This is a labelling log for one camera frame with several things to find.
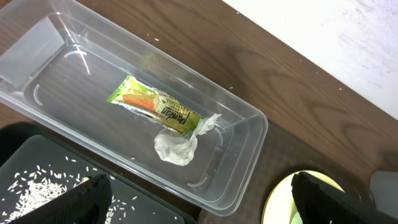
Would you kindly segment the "brown serving tray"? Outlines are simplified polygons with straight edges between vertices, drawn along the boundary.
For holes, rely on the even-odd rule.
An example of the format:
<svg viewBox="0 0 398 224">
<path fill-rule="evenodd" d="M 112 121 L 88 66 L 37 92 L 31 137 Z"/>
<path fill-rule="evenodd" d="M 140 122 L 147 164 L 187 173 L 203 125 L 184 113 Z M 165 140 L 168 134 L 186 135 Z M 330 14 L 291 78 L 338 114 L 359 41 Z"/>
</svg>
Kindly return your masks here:
<svg viewBox="0 0 398 224">
<path fill-rule="evenodd" d="M 357 200 L 375 206 L 369 187 L 359 177 L 288 131 L 269 123 L 263 148 L 237 210 L 226 217 L 202 210 L 197 222 L 261 223 L 264 206 L 273 188 L 283 178 L 300 170 L 326 174 Z"/>
</svg>

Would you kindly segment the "pile of rice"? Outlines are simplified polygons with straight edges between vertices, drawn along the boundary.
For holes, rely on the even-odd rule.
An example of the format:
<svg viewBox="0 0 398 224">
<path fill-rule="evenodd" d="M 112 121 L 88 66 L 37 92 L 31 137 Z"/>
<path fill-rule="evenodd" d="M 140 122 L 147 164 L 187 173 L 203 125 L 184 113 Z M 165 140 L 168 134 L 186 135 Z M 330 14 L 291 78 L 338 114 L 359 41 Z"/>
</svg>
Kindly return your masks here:
<svg viewBox="0 0 398 224">
<path fill-rule="evenodd" d="M 33 211 L 76 187 L 89 176 L 103 174 L 100 168 L 72 156 L 59 162 L 33 162 L 26 168 L 7 168 L 1 172 L 1 223 Z M 139 194 L 113 175 L 108 175 L 112 187 L 111 205 L 105 224 L 127 223 L 136 211 Z"/>
</svg>

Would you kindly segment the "grey dishwasher rack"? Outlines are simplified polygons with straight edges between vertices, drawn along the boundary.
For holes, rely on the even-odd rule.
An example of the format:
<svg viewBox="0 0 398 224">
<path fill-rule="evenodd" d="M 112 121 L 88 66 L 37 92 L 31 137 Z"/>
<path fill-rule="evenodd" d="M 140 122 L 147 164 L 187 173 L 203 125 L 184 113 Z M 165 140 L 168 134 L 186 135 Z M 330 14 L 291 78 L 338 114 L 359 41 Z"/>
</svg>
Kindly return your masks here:
<svg viewBox="0 0 398 224">
<path fill-rule="evenodd" d="M 397 172 L 375 171 L 370 178 L 369 189 L 373 195 L 376 208 L 397 218 Z"/>
</svg>

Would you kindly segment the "black plastic bin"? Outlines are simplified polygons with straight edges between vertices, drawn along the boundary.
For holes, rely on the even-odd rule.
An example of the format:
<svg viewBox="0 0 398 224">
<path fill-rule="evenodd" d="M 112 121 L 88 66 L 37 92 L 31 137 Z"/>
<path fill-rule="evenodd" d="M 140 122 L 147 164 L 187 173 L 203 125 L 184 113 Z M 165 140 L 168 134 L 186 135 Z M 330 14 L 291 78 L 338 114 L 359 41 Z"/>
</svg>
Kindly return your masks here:
<svg viewBox="0 0 398 224">
<path fill-rule="evenodd" d="M 138 194 L 136 211 L 127 223 L 194 223 L 195 219 L 179 208 L 133 184 L 54 135 L 30 123 L 14 123 L 1 128 L 1 172 L 7 168 L 26 168 L 33 162 L 59 162 L 65 156 L 82 159 L 115 176 Z"/>
</svg>

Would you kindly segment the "clear plastic bin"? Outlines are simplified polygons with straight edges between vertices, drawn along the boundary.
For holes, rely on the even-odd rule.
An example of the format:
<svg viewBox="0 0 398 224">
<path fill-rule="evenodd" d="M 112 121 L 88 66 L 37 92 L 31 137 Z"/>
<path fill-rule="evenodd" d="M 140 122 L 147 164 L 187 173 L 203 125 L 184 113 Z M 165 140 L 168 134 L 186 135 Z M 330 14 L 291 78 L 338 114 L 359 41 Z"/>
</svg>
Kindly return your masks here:
<svg viewBox="0 0 398 224">
<path fill-rule="evenodd" d="M 129 76 L 218 115 L 188 165 L 157 155 L 159 123 L 110 102 Z M 219 216 L 238 208 L 268 128 L 255 107 L 77 1 L 1 9 L 1 101 Z"/>
</svg>

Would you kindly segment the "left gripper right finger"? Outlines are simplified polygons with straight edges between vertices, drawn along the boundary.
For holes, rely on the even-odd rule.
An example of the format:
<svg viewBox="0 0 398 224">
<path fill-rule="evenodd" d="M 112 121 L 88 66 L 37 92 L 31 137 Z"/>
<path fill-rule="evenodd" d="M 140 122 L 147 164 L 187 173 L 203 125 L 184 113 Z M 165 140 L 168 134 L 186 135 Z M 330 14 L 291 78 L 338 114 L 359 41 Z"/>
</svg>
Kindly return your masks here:
<svg viewBox="0 0 398 224">
<path fill-rule="evenodd" d="M 292 196 L 303 224 L 397 224 L 397 219 L 309 174 L 292 177 Z"/>
</svg>

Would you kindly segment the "yellow plate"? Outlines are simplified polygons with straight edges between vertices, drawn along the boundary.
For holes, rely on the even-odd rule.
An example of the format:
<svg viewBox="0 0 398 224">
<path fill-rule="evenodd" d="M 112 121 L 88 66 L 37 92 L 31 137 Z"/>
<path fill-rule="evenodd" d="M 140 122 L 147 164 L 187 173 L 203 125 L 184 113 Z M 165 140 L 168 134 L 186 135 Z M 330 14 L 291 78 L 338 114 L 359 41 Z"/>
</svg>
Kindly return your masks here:
<svg viewBox="0 0 398 224">
<path fill-rule="evenodd" d="M 302 224 L 292 195 L 292 178 L 298 172 L 284 177 L 269 194 L 262 212 L 262 224 Z"/>
</svg>

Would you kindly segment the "yellow green snack wrapper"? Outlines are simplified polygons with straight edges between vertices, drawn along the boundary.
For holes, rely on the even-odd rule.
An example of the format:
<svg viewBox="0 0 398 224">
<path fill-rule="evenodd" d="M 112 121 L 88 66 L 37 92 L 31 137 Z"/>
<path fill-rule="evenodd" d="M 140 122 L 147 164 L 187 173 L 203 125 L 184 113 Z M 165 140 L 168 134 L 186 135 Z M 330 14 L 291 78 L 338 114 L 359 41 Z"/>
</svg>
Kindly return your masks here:
<svg viewBox="0 0 398 224">
<path fill-rule="evenodd" d="M 198 113 L 186 108 L 168 93 L 149 87 L 130 75 L 107 97 L 106 101 L 131 112 L 148 116 L 186 138 L 192 135 L 201 120 Z"/>
</svg>

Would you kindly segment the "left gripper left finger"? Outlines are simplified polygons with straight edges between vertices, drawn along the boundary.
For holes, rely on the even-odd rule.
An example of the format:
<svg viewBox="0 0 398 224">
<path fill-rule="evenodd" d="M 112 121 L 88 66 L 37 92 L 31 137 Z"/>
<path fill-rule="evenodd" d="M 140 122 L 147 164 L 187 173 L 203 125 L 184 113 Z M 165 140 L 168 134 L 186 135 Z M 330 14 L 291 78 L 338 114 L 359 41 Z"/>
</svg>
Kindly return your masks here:
<svg viewBox="0 0 398 224">
<path fill-rule="evenodd" d="M 98 174 L 10 224 L 104 224 L 111 201 L 111 182 Z"/>
</svg>

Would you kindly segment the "white napkin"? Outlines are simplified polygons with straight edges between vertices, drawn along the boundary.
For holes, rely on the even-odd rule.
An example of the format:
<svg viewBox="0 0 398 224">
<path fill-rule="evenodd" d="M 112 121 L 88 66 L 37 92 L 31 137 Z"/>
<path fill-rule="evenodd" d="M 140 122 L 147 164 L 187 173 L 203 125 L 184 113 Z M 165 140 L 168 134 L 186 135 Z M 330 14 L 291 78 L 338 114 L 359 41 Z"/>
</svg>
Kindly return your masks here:
<svg viewBox="0 0 398 224">
<path fill-rule="evenodd" d="M 194 157 L 198 146 L 197 136 L 204 135 L 215 127 L 221 114 L 201 118 L 197 127 L 189 137 L 184 137 L 176 131 L 164 128 L 154 139 L 154 148 L 162 161 L 178 166 L 188 165 Z"/>
</svg>

